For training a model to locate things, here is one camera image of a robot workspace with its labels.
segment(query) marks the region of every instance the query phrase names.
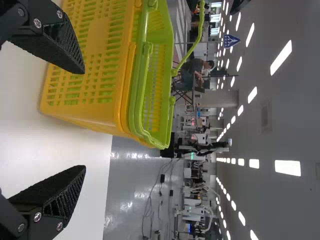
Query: equipment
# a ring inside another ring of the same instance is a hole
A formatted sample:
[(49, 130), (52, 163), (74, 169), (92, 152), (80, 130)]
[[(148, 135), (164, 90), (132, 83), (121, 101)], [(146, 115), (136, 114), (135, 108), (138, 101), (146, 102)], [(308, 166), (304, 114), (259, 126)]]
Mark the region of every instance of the equipment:
[(7, 40), (68, 72), (85, 73), (68, 15), (51, 0), (0, 0), (0, 49)]
[(67, 227), (85, 180), (77, 165), (6, 199), (0, 190), (0, 240), (52, 240)]

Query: yellow basket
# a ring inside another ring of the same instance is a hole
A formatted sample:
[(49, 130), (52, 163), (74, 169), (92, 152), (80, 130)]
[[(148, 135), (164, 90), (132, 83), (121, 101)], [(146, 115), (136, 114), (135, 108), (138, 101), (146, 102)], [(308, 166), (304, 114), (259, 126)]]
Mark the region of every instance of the yellow basket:
[(97, 132), (159, 148), (132, 133), (128, 120), (133, 71), (135, 62), (141, 61), (137, 51), (143, 51), (139, 43), (146, 41), (141, 28), (147, 28), (149, 13), (157, 7), (156, 0), (65, 0), (62, 9), (73, 25), (86, 70), (76, 75), (49, 64), (40, 110)]

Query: dark shirt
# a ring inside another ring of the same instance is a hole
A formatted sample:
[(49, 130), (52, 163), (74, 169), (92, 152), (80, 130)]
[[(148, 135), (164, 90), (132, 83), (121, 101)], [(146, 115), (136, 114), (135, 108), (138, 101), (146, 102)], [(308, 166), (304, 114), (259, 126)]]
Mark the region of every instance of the dark shirt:
[(199, 58), (194, 58), (190, 61), (185, 62), (181, 68), (187, 70), (190, 74), (194, 74), (195, 71), (201, 73), (204, 61)]

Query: green basket handle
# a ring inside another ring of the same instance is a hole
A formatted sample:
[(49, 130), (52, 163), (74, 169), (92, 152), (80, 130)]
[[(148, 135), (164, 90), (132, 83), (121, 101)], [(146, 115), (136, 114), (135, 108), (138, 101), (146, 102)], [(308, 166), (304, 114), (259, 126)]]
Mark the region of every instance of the green basket handle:
[(178, 71), (180, 70), (181, 66), (186, 62), (187, 58), (191, 55), (191, 53), (195, 50), (196, 46), (200, 42), (202, 38), (202, 32), (203, 32), (203, 26), (204, 26), (204, 21), (205, 21), (205, 0), (201, 0), (200, 2), (200, 21), (199, 21), (199, 26), (198, 26), (198, 37), (196, 38), (195, 42), (193, 43), (192, 47), (189, 49), (189, 51), (186, 53), (186, 55), (182, 58), (180, 63), (176, 68), (173, 68), (171, 70), (171, 75), (172, 77), (175, 77), (178, 75)]

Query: plastic shopping basket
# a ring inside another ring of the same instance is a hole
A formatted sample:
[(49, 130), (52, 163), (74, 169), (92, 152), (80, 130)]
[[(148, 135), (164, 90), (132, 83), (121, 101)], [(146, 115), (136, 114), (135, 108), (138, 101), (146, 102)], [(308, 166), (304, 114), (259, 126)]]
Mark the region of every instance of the plastic shopping basket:
[[(62, 8), (86, 71), (76, 75), (49, 64), (41, 111), (167, 148), (175, 103), (170, 97), (174, 37), (167, 1), (65, 0)], [(135, 129), (136, 121), (144, 124), (143, 131)]]

